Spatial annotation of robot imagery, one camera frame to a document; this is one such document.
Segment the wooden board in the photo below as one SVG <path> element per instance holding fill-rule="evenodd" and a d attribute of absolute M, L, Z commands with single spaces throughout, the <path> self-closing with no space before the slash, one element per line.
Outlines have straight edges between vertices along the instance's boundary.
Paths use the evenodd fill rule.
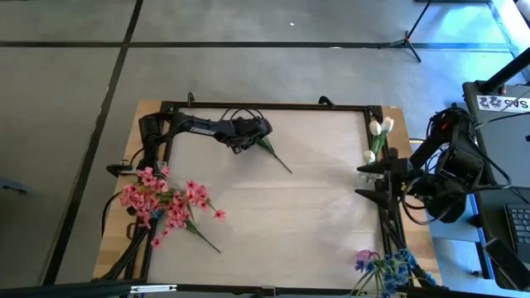
<path fill-rule="evenodd" d="M 148 113 L 154 113 L 159 110 L 160 101 L 141 101 L 138 104 L 137 113 L 132 122 L 132 129 L 129 135 L 127 147 L 125 149 L 124 159 L 129 159 L 132 154 L 141 147 L 137 120 Z M 405 126 L 405 120 L 401 108 L 383 107 L 383 115 L 395 119 L 395 127 L 388 137 L 388 144 L 399 150 L 400 156 L 410 156 L 412 154 L 410 144 L 408 143 L 408 134 Z M 130 180 L 119 178 L 116 190 L 121 190 Z M 423 212 L 415 214 L 419 219 L 425 219 Z M 432 244 L 431 235 L 428 226 L 418 226 L 411 222 L 402 211 L 403 226 L 407 238 L 407 245 L 417 256 L 418 261 L 424 269 L 434 273 L 436 279 L 441 283 L 439 269 L 436 261 L 436 253 Z M 119 202 L 113 203 L 107 218 L 107 228 L 102 239 L 98 261 L 94 268 L 94 277 L 102 276 L 118 260 L 121 253 L 127 248 L 129 240 L 125 237 L 125 229 L 134 218 L 127 215 L 125 210 L 119 206 Z M 136 268 L 139 270 L 142 261 L 142 254 L 138 254 Z"/>
<path fill-rule="evenodd" d="M 224 109 L 182 112 L 219 119 Z M 354 192 L 362 187 L 355 168 L 369 148 L 364 114 L 261 112 L 293 173 L 261 147 L 234 155 L 211 137 L 177 135 L 171 184 L 197 180 L 227 212 L 220 223 L 213 212 L 195 209 L 200 231 L 222 253 L 177 229 L 153 251 L 149 282 L 344 289 L 363 275 L 354 269 L 357 251 L 383 254 L 377 205 Z"/>

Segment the table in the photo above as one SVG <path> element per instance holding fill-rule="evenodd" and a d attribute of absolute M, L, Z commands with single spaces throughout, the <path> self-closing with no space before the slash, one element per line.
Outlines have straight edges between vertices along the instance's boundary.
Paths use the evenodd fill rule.
<path fill-rule="evenodd" d="M 123 159 L 130 160 L 132 155 L 142 147 L 139 136 L 137 121 L 143 115 L 158 112 L 161 108 L 160 101 L 141 101 L 137 106 L 135 117 L 132 121 L 131 132 L 125 148 Z M 412 150 L 408 142 L 407 128 L 403 117 L 403 112 L 397 107 L 383 107 L 383 116 L 395 119 L 394 131 L 388 137 L 388 144 L 396 147 L 400 156 L 410 156 Z M 121 176 L 116 184 L 116 191 L 120 191 L 127 183 L 134 181 L 132 176 Z M 414 216 L 420 220 L 425 220 L 426 215 L 422 210 L 418 210 Z M 123 251 L 129 244 L 126 237 L 126 229 L 129 224 L 133 224 L 135 218 L 128 215 L 125 209 L 115 200 L 108 211 L 107 223 L 104 236 L 99 249 L 99 255 L 94 267 L 94 277 L 102 276 L 119 259 Z M 436 253 L 433 247 L 431 234 L 428 226 L 419 226 L 410 221 L 402 211 L 403 229 L 406 235 L 407 245 L 415 254 L 418 262 L 426 271 L 433 273 L 433 276 L 441 283 L 440 271 L 436 261 Z M 135 267 L 132 277 L 140 277 L 140 267 L 143 262 L 143 250 L 145 243 L 140 247 L 140 251 L 135 259 Z"/>
<path fill-rule="evenodd" d="M 464 93 L 465 93 L 465 102 L 467 107 L 472 115 L 477 118 L 477 121 L 483 122 L 484 120 L 489 120 L 492 115 L 496 117 L 501 117 L 503 115 L 508 115 L 511 113 L 502 113 L 495 114 L 494 112 L 485 111 L 479 109 L 477 103 L 477 95 L 481 95 L 479 90 L 476 88 L 476 83 L 464 83 Z M 517 98 L 528 90 L 527 86 L 510 86 L 506 85 L 506 94 L 503 96 L 506 97 L 515 97 Z M 502 120 L 502 122 L 497 122 L 495 124 L 489 124 L 484 128 L 481 128 L 477 132 L 477 139 L 479 147 L 484 150 L 484 152 L 495 161 L 501 168 L 508 172 L 512 177 L 513 185 L 525 185 L 528 181 L 528 176 L 526 175 L 527 168 L 530 165 L 530 159 L 526 157 L 526 147 L 527 143 L 524 140 L 524 129 L 530 125 L 530 118 L 528 117 L 516 117 Z M 495 136 L 506 132 L 508 130 L 516 130 L 518 134 L 521 135 L 521 138 L 505 138 L 502 141 L 502 146 L 499 145 L 499 140 Z M 511 153 L 504 154 L 505 148 L 515 148 Z M 497 172 L 492 171 L 491 166 L 485 165 L 484 167 L 484 177 L 485 181 L 489 183 L 504 183 L 504 178 Z M 525 198 L 530 198 L 530 190 L 519 188 L 521 194 Z M 508 222 L 506 215 L 504 213 L 504 206 L 506 204 L 524 204 L 521 199 L 519 199 L 512 191 L 510 190 L 488 190 L 475 193 L 475 198 L 477 202 L 477 209 L 479 211 L 479 223 L 478 226 L 484 230 L 485 242 L 493 238 L 499 238 L 506 245 L 512 247 L 512 239 L 509 232 Z M 504 289 L 513 290 L 513 286 L 506 279 L 504 274 L 499 270 L 499 267 L 494 263 L 492 264 L 494 279 L 497 282 L 497 285 Z"/>

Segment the floor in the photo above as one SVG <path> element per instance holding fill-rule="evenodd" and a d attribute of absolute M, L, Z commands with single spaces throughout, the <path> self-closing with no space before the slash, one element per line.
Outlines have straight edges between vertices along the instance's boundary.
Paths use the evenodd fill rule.
<path fill-rule="evenodd" d="M 408 50 L 375 48 L 410 28 L 424 5 L 412 0 L 150 0 L 130 26 L 141 2 L 0 2 L 0 176 L 32 188 L 29 195 L 0 190 L 0 287 L 42 282 L 77 192 L 79 213 L 56 281 L 90 279 L 115 183 L 105 166 L 120 161 L 138 100 L 185 100 L 192 91 L 200 101 L 314 103 L 326 95 L 336 103 L 402 106 L 410 137 L 423 137 L 435 111 L 463 103 L 462 83 L 487 79 L 530 46 L 511 0 L 432 4 L 412 38 L 421 64 Z M 120 48 L 121 41 L 132 44 Z M 151 41 L 305 44 L 134 45 Z M 511 82 L 530 80 L 525 74 Z M 88 177 L 78 176 L 93 153 Z M 520 294 L 468 273 L 478 270 L 471 242 L 478 234 L 465 219 L 431 229 L 445 285 Z"/>

